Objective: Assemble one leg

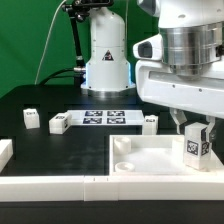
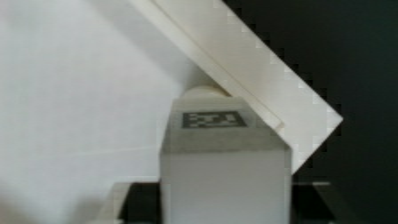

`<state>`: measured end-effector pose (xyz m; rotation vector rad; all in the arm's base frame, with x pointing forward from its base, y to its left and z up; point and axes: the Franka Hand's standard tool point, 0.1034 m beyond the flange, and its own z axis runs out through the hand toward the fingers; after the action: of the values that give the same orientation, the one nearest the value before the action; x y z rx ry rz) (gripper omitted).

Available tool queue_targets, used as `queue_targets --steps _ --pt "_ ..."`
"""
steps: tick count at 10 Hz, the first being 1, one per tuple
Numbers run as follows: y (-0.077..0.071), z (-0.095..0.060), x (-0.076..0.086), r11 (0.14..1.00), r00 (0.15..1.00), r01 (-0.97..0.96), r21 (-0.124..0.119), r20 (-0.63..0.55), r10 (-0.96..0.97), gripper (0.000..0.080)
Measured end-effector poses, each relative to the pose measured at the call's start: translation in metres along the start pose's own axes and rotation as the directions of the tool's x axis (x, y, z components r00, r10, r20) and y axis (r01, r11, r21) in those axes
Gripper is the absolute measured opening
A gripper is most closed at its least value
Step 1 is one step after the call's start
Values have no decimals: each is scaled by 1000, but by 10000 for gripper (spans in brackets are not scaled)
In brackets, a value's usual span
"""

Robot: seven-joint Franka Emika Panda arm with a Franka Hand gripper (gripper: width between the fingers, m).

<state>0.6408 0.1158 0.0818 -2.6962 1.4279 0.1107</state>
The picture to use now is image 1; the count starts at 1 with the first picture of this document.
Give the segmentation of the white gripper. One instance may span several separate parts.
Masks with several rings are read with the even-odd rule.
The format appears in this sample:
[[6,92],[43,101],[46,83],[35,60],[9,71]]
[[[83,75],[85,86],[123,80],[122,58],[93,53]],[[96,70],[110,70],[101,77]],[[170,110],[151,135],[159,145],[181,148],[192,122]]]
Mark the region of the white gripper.
[[183,111],[208,115],[207,142],[215,140],[216,118],[224,119],[224,56],[205,64],[199,76],[175,74],[162,59],[162,37],[155,35],[133,46],[137,92],[142,101],[171,108],[170,115],[180,133],[187,121]]

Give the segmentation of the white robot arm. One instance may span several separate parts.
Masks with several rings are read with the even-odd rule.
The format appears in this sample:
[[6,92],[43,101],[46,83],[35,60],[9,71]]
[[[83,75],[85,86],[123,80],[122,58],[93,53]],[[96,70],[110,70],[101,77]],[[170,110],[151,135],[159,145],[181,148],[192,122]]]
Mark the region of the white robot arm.
[[[133,46],[141,100],[166,106],[177,124],[186,111],[203,114],[209,138],[217,118],[224,119],[224,0],[137,0],[157,17],[158,33]],[[91,59],[88,92],[105,94],[130,84],[124,56],[124,26],[107,8],[90,11]]]

